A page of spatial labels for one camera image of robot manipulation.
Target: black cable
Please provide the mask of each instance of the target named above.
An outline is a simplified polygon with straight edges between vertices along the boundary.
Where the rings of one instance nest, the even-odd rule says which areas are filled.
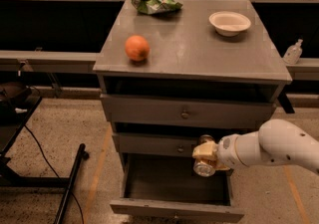
[[[33,131],[31,131],[31,129],[25,124],[24,127],[30,132],[30,134],[32,135],[32,137],[34,138],[34,140],[36,141],[40,151],[41,151],[41,154],[44,158],[44,160],[46,161],[46,163],[49,165],[49,167],[51,168],[51,170],[55,173],[55,175],[61,179],[60,175],[57,173],[57,171],[53,168],[53,166],[50,164],[49,160],[47,159],[43,149],[42,149],[42,146],[39,142],[39,140],[36,138],[36,136],[34,135]],[[83,217],[83,211],[82,211],[82,208],[81,208],[81,205],[77,199],[77,197],[75,196],[75,194],[70,190],[70,194],[73,196],[74,200],[76,201],[78,207],[79,207],[79,210],[80,210],[80,214],[81,214],[81,220],[82,220],[82,224],[84,224],[84,217]]]

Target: white bowl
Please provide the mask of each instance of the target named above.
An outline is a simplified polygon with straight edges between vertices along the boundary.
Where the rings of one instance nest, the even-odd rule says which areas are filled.
[[[225,37],[233,37],[251,26],[250,20],[240,13],[216,12],[209,16],[209,22]]]

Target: cabinet top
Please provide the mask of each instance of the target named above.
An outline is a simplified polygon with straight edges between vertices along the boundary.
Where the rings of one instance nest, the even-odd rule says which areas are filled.
[[[177,12],[139,13],[126,0],[94,70],[126,77],[222,80],[230,82],[291,82],[284,62],[249,0],[175,0]],[[219,11],[243,14],[251,27],[235,37],[220,36],[209,23]],[[151,52],[135,64],[125,53],[125,41],[144,36]]]

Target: green plastic bag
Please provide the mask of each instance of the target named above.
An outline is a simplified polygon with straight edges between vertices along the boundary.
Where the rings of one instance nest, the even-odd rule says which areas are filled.
[[[182,6],[173,0],[132,0],[132,4],[139,12],[145,14],[176,11]]]

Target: gray cabinet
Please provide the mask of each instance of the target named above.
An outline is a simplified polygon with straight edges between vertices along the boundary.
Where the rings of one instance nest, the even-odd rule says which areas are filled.
[[[192,150],[203,134],[219,140],[259,129],[291,78],[249,1],[178,1],[179,12],[146,16],[127,0],[94,66],[125,173],[111,206],[122,214],[237,222],[244,213],[231,206],[230,172],[199,177]],[[252,27],[234,38],[217,35],[208,17],[224,9],[245,14]],[[132,33],[150,42],[146,62],[125,55]]]

